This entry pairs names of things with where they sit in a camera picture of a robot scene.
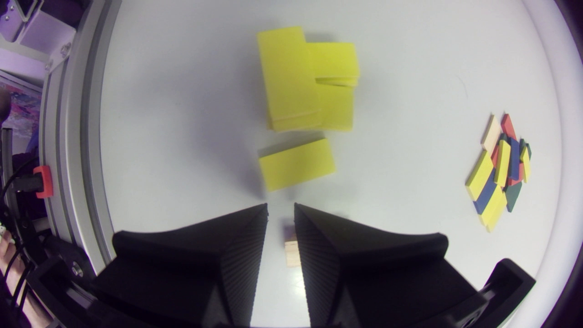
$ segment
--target small wooden block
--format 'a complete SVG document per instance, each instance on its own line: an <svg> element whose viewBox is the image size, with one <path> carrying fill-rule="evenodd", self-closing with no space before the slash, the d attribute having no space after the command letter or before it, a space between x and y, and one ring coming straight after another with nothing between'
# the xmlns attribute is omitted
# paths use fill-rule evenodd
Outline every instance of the small wooden block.
<svg viewBox="0 0 583 328"><path fill-rule="evenodd" d="M503 194L502 199L500 199L498 206L496 207L496 209L492 213L492 216L491 216L488 224L486 225L486 231L488 231L488 232L492 232L494 230L494 227L496 227L498 220L502 216L502 212L504 211L504 207L506 207L506 204L507 204L506 195L504 195L504 193L502 193L502 194Z"/></svg>
<svg viewBox="0 0 583 328"><path fill-rule="evenodd" d="M516 204L516 200L518 199L518 194L520 193L520 189L522 188L522 182L518 182L512 186L506 187L506 209L508 212L512 212L514 209L514 205Z"/></svg>
<svg viewBox="0 0 583 328"><path fill-rule="evenodd" d="M476 201L486 185L486 181L490 176L490 172L494 165L492 160L488 156L487 151L482 151L480 158L477 160L476 165L474 165L473 171L466 181L466 188L473 201Z"/></svg>
<svg viewBox="0 0 583 328"><path fill-rule="evenodd" d="M516 133L514 132L514 127L512 126L510 115L504 114L500 125L502 126L502 131L504 131L504 133L506 133L509 138L516 139Z"/></svg>
<svg viewBox="0 0 583 328"><path fill-rule="evenodd" d="M257 34L268 108L273 120L320 110L316 77L301 27Z"/></svg>
<svg viewBox="0 0 583 328"><path fill-rule="evenodd" d="M259 158L267 190L274 191L336 171L327 139Z"/></svg>
<svg viewBox="0 0 583 328"><path fill-rule="evenodd" d="M528 179L531 177L531 159L528 155L528 147L522 150L522 154L520 154L520 160L523 164L524 183L528 183Z"/></svg>
<svg viewBox="0 0 583 328"><path fill-rule="evenodd" d="M353 43L308 43L316 78L358 78L359 61Z"/></svg>
<svg viewBox="0 0 583 328"><path fill-rule="evenodd" d="M504 198L504 193L500 187L494 188L494 192L492 192L492 196L490 197L490 201L486 205L484 211L479 214L480 221L484 226L488 226L490 220L496 213L500 200Z"/></svg>
<svg viewBox="0 0 583 328"><path fill-rule="evenodd" d="M317 84L337 85L356 87L359 85L358 78L316 78Z"/></svg>
<svg viewBox="0 0 583 328"><path fill-rule="evenodd" d="M513 180L513 179L510 179L510 177L508 177L508 181L506 182L506 188L508 188L508 186L513 186L513 185L521 182L522 179L524 179L523 178L524 177L524 172L523 172L524 171L524 163L520 163L518 165L518 171L520 172L518 180Z"/></svg>
<svg viewBox="0 0 583 328"><path fill-rule="evenodd" d="M496 147L494 147L494 150L492 151L492 164L494 164L494 167L496 167L496 165L498 164L498 145L496 145Z"/></svg>
<svg viewBox="0 0 583 328"><path fill-rule="evenodd" d="M300 249L297 240L285 242L286 264L288 268L300 267Z"/></svg>
<svg viewBox="0 0 583 328"><path fill-rule="evenodd" d="M490 202L490 198L492 198L492 194L494 193L494 189L498 188L496 182L494 182L494 175L496 174L496 170L492 169L490 176L488 177L488 181L486 181L486 185L480 196L474 202L474 206L476 207L476 211L478 214L482 214L486 209L486 206Z"/></svg>
<svg viewBox="0 0 583 328"><path fill-rule="evenodd" d="M354 90L345 86L317 85L322 104L323 130L351 131L353 121Z"/></svg>
<svg viewBox="0 0 583 328"><path fill-rule="evenodd" d="M509 164L510 164L510 145L506 141L500 140L500 142L498 143L498 163L496 164L496 176L494 180L502 188L506 186Z"/></svg>
<svg viewBox="0 0 583 328"><path fill-rule="evenodd" d="M500 127L500 123L498 123L496 116L492 114L486 132L482 137L482 148L488 152L489 156L492 155L494 147L496 147L496 144L498 143L500 132L502 132L502 127Z"/></svg>
<svg viewBox="0 0 583 328"><path fill-rule="evenodd" d="M510 138L510 163L508 164L508 177L513 180L520 179L520 144L514 138Z"/></svg>

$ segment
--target white table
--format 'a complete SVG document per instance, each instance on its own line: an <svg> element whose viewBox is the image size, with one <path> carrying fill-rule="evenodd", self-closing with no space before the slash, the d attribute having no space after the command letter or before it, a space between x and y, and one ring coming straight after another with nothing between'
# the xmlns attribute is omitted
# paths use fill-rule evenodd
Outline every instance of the white table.
<svg viewBox="0 0 583 328"><path fill-rule="evenodd" d="M124 0L101 98L101 163L114 230L176 229L267 202L251 323L269 327L309 325L301 269L286 267L283 248L294 202L386 231L441 232L449 238L446 259L478 289L505 257L536 277L529 307L512 326L537 326L582 238L581 229L573 231L581 223L566 223L582 213L572 207L572 195L581 195L572 166L581 158L566 153L581 149L566 148L581 143L581 113L568 112L573 102L561 97L581 99L560 89L549 54L560 49L545 51L548 35L566 40L556 47L568 50L560 56L568 57L562 65L571 75L581 63L554 2L526 4ZM295 25L308 41L356 45L354 131L325 133L335 174L266 193L258 151L319 136L265 128L255 35ZM541 26L552 27L547 38ZM532 181L514 212L487 233L464 182L490 113L504 112L531 144ZM566 214L557 202L566 202ZM567 243L554 248L558 264L544 258L553 227L553 245L561 244L557 234Z"/></svg>

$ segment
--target yellow block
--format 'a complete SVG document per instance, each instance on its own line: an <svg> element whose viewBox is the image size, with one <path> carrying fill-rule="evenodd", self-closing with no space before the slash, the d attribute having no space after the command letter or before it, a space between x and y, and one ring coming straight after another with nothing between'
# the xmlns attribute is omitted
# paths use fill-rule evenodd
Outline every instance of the yellow block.
<svg viewBox="0 0 583 328"><path fill-rule="evenodd" d="M506 196L504 195L504 192L502 192L502 188L496 187L494 189L494 193L492 193L492 197L490 197L490 201L486 205L486 208L482 214L479 215L480 221L486 227L488 227L490 221L496 216L502 198L506 200Z"/></svg>
<svg viewBox="0 0 583 328"><path fill-rule="evenodd" d="M500 140L498 143L498 163L496 164L496 174L494 175L494 182L500 187L506 186L509 164L510 145L505 140Z"/></svg>
<svg viewBox="0 0 583 328"><path fill-rule="evenodd" d="M359 61L353 43L308 43L316 78L358 78Z"/></svg>
<svg viewBox="0 0 583 328"><path fill-rule="evenodd" d="M355 87L359 85L358 78L316 78L316 83Z"/></svg>
<svg viewBox="0 0 583 328"><path fill-rule="evenodd" d="M274 191L336 171L327 139L259 158L267 190Z"/></svg>
<svg viewBox="0 0 583 328"><path fill-rule="evenodd" d="M531 157L528 155L527 147L523 147L522 153L520 154L520 161L524 165L524 172L522 172L524 182L528 183L528 179L531 177Z"/></svg>
<svg viewBox="0 0 583 328"><path fill-rule="evenodd" d="M494 151L494 147L498 144L498 139L500 139L500 133L502 132L502 127L498 122L498 119L494 114L490 116L490 122L488 122L488 127L482 137L482 148L484 148L490 156Z"/></svg>
<svg viewBox="0 0 583 328"><path fill-rule="evenodd" d="M285 120L272 121L271 126L276 132L306 130L322 125L322 113L317 111L312 114L287 118Z"/></svg>
<svg viewBox="0 0 583 328"><path fill-rule="evenodd" d="M320 110L301 27L260 32L257 42L271 118L281 120Z"/></svg>
<svg viewBox="0 0 583 328"><path fill-rule="evenodd" d="M492 160L488 155L487 151L482 151L480 154L480 158L477 160L476 165L470 174L468 180L466 181L466 188L468 189L468 193L473 201L476 201L482 189L486 185L486 181L490 177L492 173L492 169L494 168L494 164L492 164Z"/></svg>
<svg viewBox="0 0 583 328"><path fill-rule="evenodd" d="M335 85L318 85L316 88L322 104L321 128L351 131L354 116L354 90Z"/></svg>
<svg viewBox="0 0 583 328"><path fill-rule="evenodd" d="M504 211L506 204L508 204L508 200L506 199L505 193L502 192L502 198L499 200L498 205L494 209L491 217L488 220L488 223L486 224L486 231L492 232L494 230L496 223L498 223L498 219L500 219L502 216L502 212Z"/></svg>

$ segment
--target pile of colored blocks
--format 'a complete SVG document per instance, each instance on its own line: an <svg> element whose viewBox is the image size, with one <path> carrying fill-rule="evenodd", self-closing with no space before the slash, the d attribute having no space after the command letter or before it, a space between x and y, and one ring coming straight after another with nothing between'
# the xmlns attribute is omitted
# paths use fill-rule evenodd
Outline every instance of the pile of colored blocks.
<svg viewBox="0 0 583 328"><path fill-rule="evenodd" d="M307 43L301 27L257 34L268 128L350 131L360 70L352 43Z"/></svg>
<svg viewBox="0 0 583 328"><path fill-rule="evenodd" d="M483 151L466 182L480 220L491 232L504 211L512 212L522 182L531 175L531 146L516 136L510 116L501 124L492 115L482 138Z"/></svg>

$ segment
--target red clip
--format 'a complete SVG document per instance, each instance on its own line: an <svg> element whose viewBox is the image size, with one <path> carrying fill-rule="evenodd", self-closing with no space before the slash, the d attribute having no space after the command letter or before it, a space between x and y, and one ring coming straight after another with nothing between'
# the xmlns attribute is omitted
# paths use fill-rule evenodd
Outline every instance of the red clip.
<svg viewBox="0 0 583 328"><path fill-rule="evenodd" d="M37 198L48 198L52 196L52 177L51 169L48 165L42 165L34 168L33 173L40 173L43 177L43 191L37 193Z"/></svg>

